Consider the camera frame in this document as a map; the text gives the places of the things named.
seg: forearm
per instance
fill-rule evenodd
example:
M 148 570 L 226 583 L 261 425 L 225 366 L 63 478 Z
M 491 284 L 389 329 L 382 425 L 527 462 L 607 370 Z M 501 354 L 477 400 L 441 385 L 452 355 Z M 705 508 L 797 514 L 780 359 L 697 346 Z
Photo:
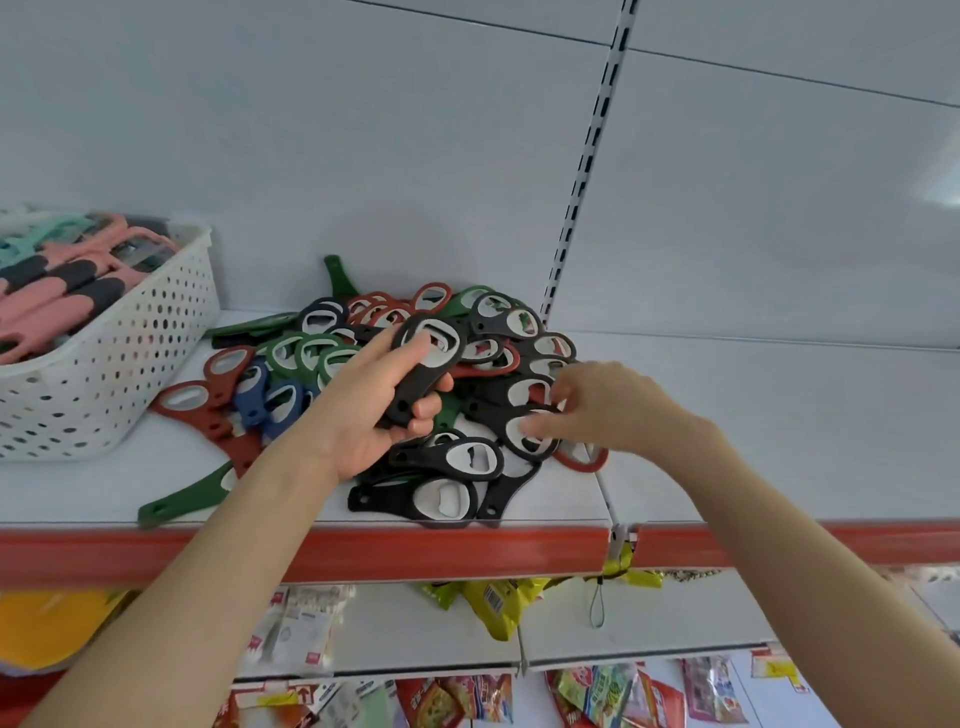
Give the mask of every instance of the forearm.
M 336 484 L 254 466 L 24 726 L 208 728 L 270 595 Z
M 960 650 L 754 473 L 715 427 L 698 427 L 695 447 L 661 466 L 690 495 L 837 720 L 877 728 L 960 715 Z

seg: red shelf edge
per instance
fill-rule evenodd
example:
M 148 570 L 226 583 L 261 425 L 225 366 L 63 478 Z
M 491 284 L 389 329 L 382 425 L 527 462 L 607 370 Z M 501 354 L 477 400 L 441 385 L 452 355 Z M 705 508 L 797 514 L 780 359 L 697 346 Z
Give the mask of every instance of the red shelf edge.
M 174 560 L 194 533 L 192 528 L 0 530 L 0 589 L 141 587 Z M 608 541 L 604 526 L 314 528 L 284 581 L 597 573 Z
M 821 523 L 868 564 L 960 563 L 960 519 Z M 732 566 L 726 550 L 702 523 L 643 523 L 634 531 L 634 567 L 720 569 Z

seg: person's right hand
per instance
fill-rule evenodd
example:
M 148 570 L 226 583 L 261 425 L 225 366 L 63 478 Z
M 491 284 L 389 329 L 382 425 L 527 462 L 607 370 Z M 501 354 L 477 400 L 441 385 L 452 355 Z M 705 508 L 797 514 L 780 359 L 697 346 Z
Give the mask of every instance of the person's right hand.
M 626 450 L 661 466 L 712 427 L 671 400 L 653 379 L 619 362 L 564 367 L 550 400 L 566 400 L 563 413 L 530 415 L 521 431 Z

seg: hand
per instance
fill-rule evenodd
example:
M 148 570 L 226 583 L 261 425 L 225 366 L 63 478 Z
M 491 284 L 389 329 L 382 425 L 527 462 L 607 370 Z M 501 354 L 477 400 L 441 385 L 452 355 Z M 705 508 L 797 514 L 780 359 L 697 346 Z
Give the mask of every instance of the hand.
M 384 330 L 355 354 L 264 456 L 280 467 L 299 462 L 331 464 L 337 482 L 342 482 L 366 470 L 393 443 L 430 434 L 442 406 L 436 392 L 414 404 L 414 419 L 406 428 L 376 426 L 393 401 L 396 386 L 430 349 L 429 334 L 420 333 L 391 351 L 395 332 L 396 327 Z M 444 375 L 436 388 L 449 392 L 453 379 Z
M 564 367 L 550 400 L 566 400 L 563 413 L 526 417 L 521 431 L 626 450 L 661 467 L 712 427 L 671 400 L 653 379 L 619 362 Z

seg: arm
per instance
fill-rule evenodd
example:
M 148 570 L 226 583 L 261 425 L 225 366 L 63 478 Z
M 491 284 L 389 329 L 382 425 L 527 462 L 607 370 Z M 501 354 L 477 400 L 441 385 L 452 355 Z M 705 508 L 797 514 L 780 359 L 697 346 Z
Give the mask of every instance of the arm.
M 568 367 L 552 395 L 564 413 L 531 417 L 526 431 L 633 452 L 673 477 L 841 725 L 960 716 L 960 649 L 754 473 L 716 425 L 616 363 Z
M 428 434 L 433 394 L 408 429 L 376 429 L 394 387 L 429 349 L 390 352 L 391 330 L 356 354 L 272 443 L 190 544 L 84 653 L 22 724 L 209 728 L 257 620 L 338 482 L 391 443 Z M 449 390 L 451 379 L 439 388 Z

